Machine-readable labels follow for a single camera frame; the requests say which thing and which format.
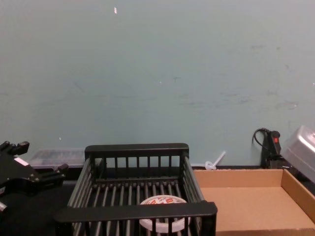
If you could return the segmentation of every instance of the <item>clear plastic container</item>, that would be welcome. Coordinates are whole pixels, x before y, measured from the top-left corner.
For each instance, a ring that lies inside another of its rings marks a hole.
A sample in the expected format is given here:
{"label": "clear plastic container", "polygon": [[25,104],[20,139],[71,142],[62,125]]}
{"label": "clear plastic container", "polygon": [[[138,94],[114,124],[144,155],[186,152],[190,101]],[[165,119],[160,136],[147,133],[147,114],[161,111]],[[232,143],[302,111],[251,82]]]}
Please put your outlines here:
{"label": "clear plastic container", "polygon": [[40,149],[29,160],[29,164],[34,168],[56,169],[62,164],[69,167],[82,167],[84,164],[84,148],[69,149]]}
{"label": "clear plastic container", "polygon": [[315,131],[302,125],[286,140],[282,156],[315,182]]}

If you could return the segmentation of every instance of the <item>table surface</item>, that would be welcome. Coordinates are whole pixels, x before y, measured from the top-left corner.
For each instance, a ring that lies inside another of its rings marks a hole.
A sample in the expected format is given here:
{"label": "table surface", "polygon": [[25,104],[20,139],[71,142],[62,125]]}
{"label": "table surface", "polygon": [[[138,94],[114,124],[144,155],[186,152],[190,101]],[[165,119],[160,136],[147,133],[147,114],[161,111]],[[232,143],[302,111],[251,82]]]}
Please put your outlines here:
{"label": "table surface", "polygon": [[[303,184],[315,195],[315,184]],[[1,197],[9,209],[0,222],[0,236],[55,236],[52,216],[67,205],[73,188],[74,185],[63,185],[35,196],[14,193]]]}

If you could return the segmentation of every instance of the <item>black plastic basket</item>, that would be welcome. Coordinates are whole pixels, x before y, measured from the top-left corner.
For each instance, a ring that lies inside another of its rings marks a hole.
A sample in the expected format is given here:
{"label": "black plastic basket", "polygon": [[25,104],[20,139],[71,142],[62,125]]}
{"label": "black plastic basket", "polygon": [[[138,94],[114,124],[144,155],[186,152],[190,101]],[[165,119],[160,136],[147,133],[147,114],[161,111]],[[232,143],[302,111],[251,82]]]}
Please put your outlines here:
{"label": "black plastic basket", "polygon": [[[215,235],[217,208],[203,198],[189,163],[188,145],[89,146],[85,158],[68,207],[54,217],[56,235]],[[140,205],[159,194],[175,195],[187,203]],[[172,222],[179,218],[185,219],[185,228],[172,233]],[[140,226],[140,219],[151,219],[153,230]],[[168,223],[168,234],[156,232],[157,221]]]}

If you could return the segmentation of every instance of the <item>gray metal box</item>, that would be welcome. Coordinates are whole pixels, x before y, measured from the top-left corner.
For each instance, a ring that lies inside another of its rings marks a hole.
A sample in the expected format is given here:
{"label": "gray metal box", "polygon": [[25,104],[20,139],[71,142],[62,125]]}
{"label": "gray metal box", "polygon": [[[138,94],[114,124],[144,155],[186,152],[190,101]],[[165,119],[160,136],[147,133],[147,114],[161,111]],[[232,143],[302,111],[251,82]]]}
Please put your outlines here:
{"label": "gray metal box", "polygon": [[282,156],[315,182],[315,131],[302,125],[286,140]]}

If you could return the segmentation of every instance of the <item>black cable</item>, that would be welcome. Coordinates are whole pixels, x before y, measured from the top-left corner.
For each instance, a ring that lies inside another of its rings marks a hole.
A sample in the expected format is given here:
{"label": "black cable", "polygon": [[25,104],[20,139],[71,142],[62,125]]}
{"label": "black cable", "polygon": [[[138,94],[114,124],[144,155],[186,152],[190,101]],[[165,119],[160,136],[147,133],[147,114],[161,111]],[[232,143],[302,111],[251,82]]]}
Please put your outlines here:
{"label": "black cable", "polygon": [[270,151],[269,148],[265,147],[260,141],[258,141],[258,139],[257,139],[257,137],[256,137],[256,134],[257,134],[258,132],[263,132],[263,133],[269,134],[269,133],[270,133],[270,130],[269,130],[269,129],[266,129],[266,128],[259,128],[259,129],[257,129],[257,130],[254,132],[254,134],[253,134],[253,136],[252,136],[252,142],[253,142],[253,140],[255,139],[255,141],[256,141],[260,146],[262,146],[264,149]]}

